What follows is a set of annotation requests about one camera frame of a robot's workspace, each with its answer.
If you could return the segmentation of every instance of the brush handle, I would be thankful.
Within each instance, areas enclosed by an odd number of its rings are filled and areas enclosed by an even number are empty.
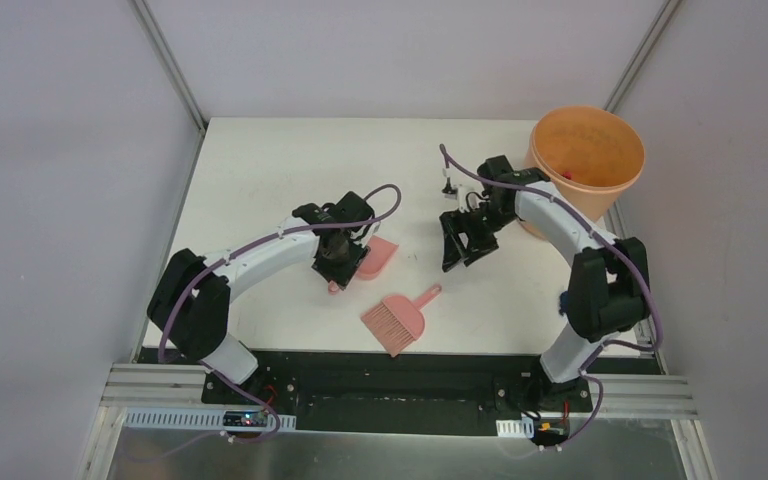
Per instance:
[[[439,283],[435,283],[434,285],[431,285],[431,288],[425,291],[422,295],[419,296],[416,300],[413,301],[413,306],[416,307],[417,310],[422,310],[422,307],[428,305],[428,302],[431,300],[434,300],[434,297],[437,295],[440,295],[440,292],[443,291],[442,285]]]

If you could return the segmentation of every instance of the cable clip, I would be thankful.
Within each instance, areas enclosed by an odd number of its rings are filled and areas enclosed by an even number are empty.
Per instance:
[[[534,420],[526,415],[522,416],[522,433],[525,438],[534,438]]]
[[[375,235],[378,232],[378,228],[381,227],[381,222],[375,222],[372,224],[372,226],[369,229],[369,232],[363,236],[363,238],[360,239],[360,246],[366,247],[369,244],[369,241],[372,240],[372,236]],[[352,240],[357,240],[357,236],[353,236]]]
[[[282,240],[284,238],[284,229],[286,228],[287,228],[287,219],[285,218],[284,221],[278,225],[278,240]]]
[[[443,168],[443,176],[446,178],[446,185],[441,191],[447,198],[454,198],[458,193],[458,189],[457,187],[452,186],[452,177],[449,176],[449,167]]]
[[[230,248],[225,250],[219,250],[217,252],[210,252],[204,256],[204,264],[211,265],[218,261],[222,261],[222,265],[227,267],[231,264],[231,254],[234,253]]]

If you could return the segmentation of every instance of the pink dustpan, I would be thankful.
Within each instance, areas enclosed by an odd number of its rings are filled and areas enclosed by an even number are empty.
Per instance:
[[[425,317],[420,310],[442,291],[443,287],[437,283],[414,301],[404,295],[384,297],[360,319],[384,350],[395,357],[425,332]]]
[[[366,258],[363,259],[357,272],[355,272],[355,277],[361,280],[375,279],[375,277],[384,270],[384,267],[390,263],[393,254],[396,253],[396,249],[399,248],[395,243],[388,242],[375,235],[370,237],[367,246],[369,247],[369,253],[366,254]],[[336,283],[330,282],[328,284],[328,293],[336,295],[339,292],[340,287],[338,287]]]

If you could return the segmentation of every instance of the wire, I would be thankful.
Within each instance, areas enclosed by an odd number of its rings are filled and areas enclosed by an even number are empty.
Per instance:
[[[552,425],[558,425],[558,424],[563,425],[564,422],[566,422],[567,420],[569,420],[569,400],[564,400],[564,411],[563,411],[563,414],[561,415],[561,418],[559,420],[555,420],[554,422],[549,422],[549,423]]]
[[[391,183],[386,183],[384,185],[381,185],[379,187],[376,187],[376,188],[372,189],[371,192],[367,193],[366,196],[363,197],[363,201],[365,202],[365,201],[369,200],[370,198],[374,197],[375,195],[377,195],[379,192],[383,192],[384,190],[387,190],[387,189],[395,189],[396,190],[396,194],[399,196],[399,200],[401,200],[401,198],[402,198],[402,191],[399,190],[399,187],[397,187],[397,186],[395,186],[395,185],[393,185]],[[385,216],[389,216],[389,213],[386,213],[386,214],[382,215],[381,218],[383,219]]]
[[[365,201],[369,200],[370,198],[374,197],[375,194],[380,192],[381,190],[383,190],[384,187],[385,187],[385,185],[382,185],[382,186],[376,188],[375,190],[367,193],[366,196],[363,197],[363,201],[365,202]],[[325,205],[331,205],[332,207],[334,206],[333,203],[323,204],[322,205],[322,209],[323,210],[325,209]],[[373,217],[375,216],[375,210],[372,210],[372,216]],[[373,224],[370,223],[370,224],[366,225],[365,227],[363,227],[363,231],[360,233],[360,236],[356,237],[355,240],[359,241],[359,240],[363,240],[364,238],[366,238],[366,236],[369,234],[369,230],[372,228],[372,225]]]
[[[473,211],[475,209],[472,208],[472,205],[469,204],[469,196],[470,195],[475,195],[476,197],[478,197],[478,202],[481,202],[482,200],[484,200],[484,198],[481,195],[479,195],[478,192],[469,192],[469,193],[466,194],[466,207],[469,208],[469,211],[471,212],[471,211]]]
[[[596,377],[593,377],[591,375],[585,375],[582,374],[581,378],[587,380],[588,382],[593,382],[596,385],[599,386],[599,396],[596,398],[596,405],[593,405],[593,413],[590,414],[589,417],[587,417],[587,420],[584,421],[584,424],[581,425],[581,427],[578,428],[578,430],[575,431],[570,437],[561,443],[560,446],[567,446],[569,442],[571,442],[575,437],[581,435],[581,432],[583,432],[588,425],[590,425],[590,422],[593,421],[593,419],[596,418],[596,414],[599,413],[599,409],[602,408],[602,399],[605,396],[605,385],[602,383],[602,380],[599,380]]]
[[[269,400],[266,401],[266,404],[272,405],[272,402],[275,401],[276,398],[278,398],[278,392],[275,391],[275,387],[273,387],[272,385],[267,385],[264,388],[271,392],[269,395]]]
[[[500,187],[500,188],[507,188],[510,190],[520,190],[523,192],[533,193],[535,195],[539,195],[541,197],[544,197],[548,199],[552,203],[558,204],[561,208],[566,210],[567,213],[570,214],[570,216],[575,219],[576,222],[578,222],[583,228],[584,231],[586,231],[594,240],[596,240],[600,245],[607,248],[608,251],[610,251],[614,256],[616,256],[625,266],[628,268],[628,270],[631,272],[631,275],[634,277],[634,280],[637,282],[637,284],[640,286],[640,290],[643,293],[643,298],[646,300],[646,305],[649,307],[649,311],[652,314],[652,323],[655,326],[655,339],[654,342],[652,342],[651,346],[644,346],[641,347],[639,345],[635,345],[633,343],[621,341],[621,340],[608,340],[604,343],[604,345],[622,345],[624,347],[628,347],[634,350],[638,350],[641,352],[655,352],[659,348],[661,348],[661,343],[663,342],[663,328],[661,326],[661,316],[658,313],[658,309],[655,306],[655,299],[652,297],[652,292],[649,290],[649,285],[646,284],[646,279],[643,278],[643,274],[640,273],[640,270],[637,269],[637,266],[634,265],[634,262],[632,262],[628,257],[626,257],[622,252],[620,252],[614,245],[611,244],[605,237],[599,234],[599,232],[595,231],[593,227],[590,226],[590,222],[588,222],[584,217],[581,216],[580,213],[578,213],[578,210],[576,210],[574,207],[572,207],[570,204],[568,204],[565,200],[560,199],[551,193],[544,192],[543,190],[538,190],[536,188],[531,188],[525,185],[514,185],[510,183],[503,183],[503,182],[496,182],[494,180],[488,180],[486,178],[482,178],[463,166],[461,166],[458,162],[453,159],[449,153],[446,151],[446,146],[442,143],[440,144],[440,153],[443,154],[443,160],[445,163],[446,168],[449,167],[449,165],[454,166],[456,169],[460,170],[461,173],[466,175],[467,177],[472,178],[473,180],[477,180],[485,185],[491,185],[494,187]],[[588,380],[590,382],[593,382],[599,386],[599,397],[596,400],[596,405],[593,407],[593,412],[590,414],[589,417],[587,417],[587,420],[585,420],[584,424],[575,431],[568,439],[563,441],[558,445],[558,447],[562,447],[569,443],[572,439],[577,437],[581,434],[593,421],[594,418],[596,418],[596,415],[599,413],[599,409],[602,407],[602,398],[604,397],[604,385],[602,382],[593,376],[586,375],[584,371],[587,369],[587,367],[590,366],[591,363],[593,363],[594,360],[596,360],[596,357],[599,355],[599,353],[602,352],[602,349],[604,347],[600,345],[596,351],[593,352],[590,357],[587,358],[587,360],[584,361],[584,363],[580,367],[580,374],[581,378],[584,378],[585,380]]]
[[[540,415],[540,412],[536,410],[522,410],[520,413],[530,418],[535,423],[540,423],[541,421],[543,421],[543,416]]]

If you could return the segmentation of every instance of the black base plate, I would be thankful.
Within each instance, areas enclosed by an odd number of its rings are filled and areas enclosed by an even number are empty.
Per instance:
[[[254,351],[260,367],[243,388],[278,413],[295,415],[299,430],[496,435],[496,420],[519,419],[527,372],[536,355],[424,355]],[[144,363],[156,349],[143,349]],[[660,373],[651,358],[600,358],[591,373]],[[567,399],[570,411],[592,408],[587,382]],[[202,402],[252,404],[208,375]],[[560,412],[563,399],[544,402]]]

